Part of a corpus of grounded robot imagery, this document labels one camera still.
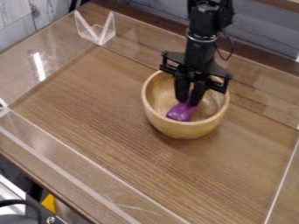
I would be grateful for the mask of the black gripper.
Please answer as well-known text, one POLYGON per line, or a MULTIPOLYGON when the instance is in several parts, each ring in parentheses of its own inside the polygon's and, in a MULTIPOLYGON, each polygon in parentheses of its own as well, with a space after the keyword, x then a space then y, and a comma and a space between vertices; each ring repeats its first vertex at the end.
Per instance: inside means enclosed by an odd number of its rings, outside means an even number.
POLYGON ((175 98, 196 107, 207 90, 222 94, 228 91, 232 73, 212 59, 203 68, 196 68, 183 61, 182 52, 162 52, 160 70, 174 77, 175 98))

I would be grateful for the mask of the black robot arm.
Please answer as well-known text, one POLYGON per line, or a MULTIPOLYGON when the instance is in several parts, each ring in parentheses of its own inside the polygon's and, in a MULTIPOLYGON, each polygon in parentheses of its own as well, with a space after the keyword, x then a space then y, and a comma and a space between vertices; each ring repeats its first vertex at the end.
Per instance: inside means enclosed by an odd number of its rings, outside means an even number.
POLYGON ((228 91, 232 74, 215 60, 220 34, 232 24, 232 0, 187 0, 190 24, 184 52, 163 51, 160 70, 174 77, 175 98, 190 108, 199 105, 211 89, 228 91))

